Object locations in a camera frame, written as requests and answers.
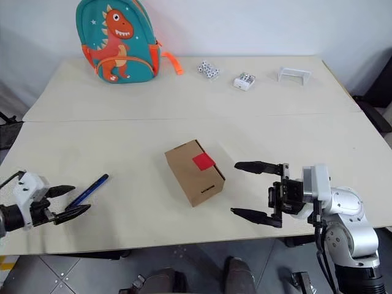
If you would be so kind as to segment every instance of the cardboard box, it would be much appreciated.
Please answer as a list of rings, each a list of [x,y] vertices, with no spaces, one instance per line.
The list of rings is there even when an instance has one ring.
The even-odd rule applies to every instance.
[[[167,151],[165,155],[193,207],[223,189],[225,177],[197,140]]]

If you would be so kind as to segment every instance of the orange dinosaur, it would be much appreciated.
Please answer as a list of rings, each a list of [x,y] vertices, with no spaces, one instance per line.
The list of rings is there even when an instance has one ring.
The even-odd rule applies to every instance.
[[[123,39],[130,39],[134,35],[134,27],[125,18],[121,11],[117,9],[112,9],[110,5],[107,6],[106,12],[102,12],[105,21],[102,23],[107,29],[102,29],[102,32],[108,36],[107,39],[103,39],[103,43],[100,48],[97,49],[88,48],[88,53],[93,59],[103,60],[109,57],[115,56],[127,56],[127,51],[129,47],[122,42]],[[130,78],[126,74],[127,61],[126,60],[110,60],[102,63],[102,70],[104,79],[112,83],[117,82],[118,77],[113,75],[111,71],[118,67],[120,76],[123,78]]]

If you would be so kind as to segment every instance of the pen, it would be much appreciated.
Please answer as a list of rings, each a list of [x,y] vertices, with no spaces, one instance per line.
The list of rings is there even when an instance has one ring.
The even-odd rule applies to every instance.
[[[101,176],[96,182],[89,186],[82,194],[80,194],[74,201],[66,207],[66,210],[78,206],[84,199],[90,196],[101,184],[103,184],[109,178],[108,174]]]

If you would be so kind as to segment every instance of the backpack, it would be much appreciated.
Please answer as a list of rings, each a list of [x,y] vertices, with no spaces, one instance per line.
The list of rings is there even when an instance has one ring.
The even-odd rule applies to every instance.
[[[160,43],[138,0],[81,0],[76,24],[83,54],[103,80],[138,83],[157,76]],[[162,56],[182,74],[173,55]]]

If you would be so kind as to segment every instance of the red square sticker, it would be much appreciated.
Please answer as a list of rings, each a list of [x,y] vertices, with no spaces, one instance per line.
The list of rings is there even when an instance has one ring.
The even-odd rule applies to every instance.
[[[192,158],[192,160],[200,170],[206,170],[207,168],[215,165],[215,162],[208,156],[207,153],[201,153],[200,155]]]

